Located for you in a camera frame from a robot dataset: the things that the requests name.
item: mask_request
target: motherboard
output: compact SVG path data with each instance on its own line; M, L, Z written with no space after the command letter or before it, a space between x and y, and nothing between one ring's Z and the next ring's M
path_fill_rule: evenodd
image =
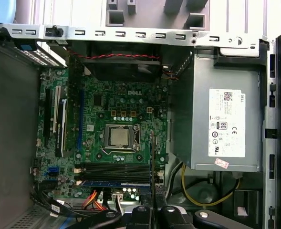
M168 84L99 81L73 57L66 69L43 69L35 181L57 181L55 198L110 187L130 199L150 179L163 185Z

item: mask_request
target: pink sticker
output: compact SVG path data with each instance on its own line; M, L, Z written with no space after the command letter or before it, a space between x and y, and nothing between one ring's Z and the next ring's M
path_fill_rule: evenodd
M229 163L228 163L228 162L223 161L223 160L221 160L221 159L219 159L219 158L216 159L215 164L216 164L217 166L220 166L220 167L224 168L224 169L227 169L228 166L229 166Z

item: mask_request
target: blue sata port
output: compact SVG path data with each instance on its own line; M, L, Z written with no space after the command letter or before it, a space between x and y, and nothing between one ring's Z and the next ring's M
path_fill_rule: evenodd
M53 167L49 167L47 171L48 172L59 172L60 168L57 166L53 166Z

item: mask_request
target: power supply label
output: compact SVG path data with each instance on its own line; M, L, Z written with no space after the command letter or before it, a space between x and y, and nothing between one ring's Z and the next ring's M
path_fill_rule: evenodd
M208 155L245 157L245 94L211 88L208 118Z

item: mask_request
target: sticker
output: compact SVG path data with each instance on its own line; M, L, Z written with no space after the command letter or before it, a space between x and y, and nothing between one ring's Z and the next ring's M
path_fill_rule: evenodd
M245 157L245 94L209 90L208 156Z
M51 204L51 209L56 211L57 213L60 213L60 208L58 206Z
M62 204L62 205L64 205L64 203L65 203L65 201L62 201L62 200L56 200L57 202L59 202L60 204ZM57 213L60 213L60 208L58 207L58 206L55 206L55 205L53 205L53 204L51 204L51 209L53 210L53 211L56 211ZM53 217L58 217L59 215L57 215L57 214L54 214L53 212L50 212L50 214L49 214L50 216L53 216Z
M228 166L229 166L229 163L228 163L228 162L223 161L223 160L221 160L220 158L217 158L217 159L216 159L215 164L216 164L217 166L220 166L220 167L224 168L224 169L227 169Z
M67 41L65 40L55 40L58 44L63 44L63 45L66 45L68 44Z
M87 125L86 131L90 131L90 132L94 131L94 125Z

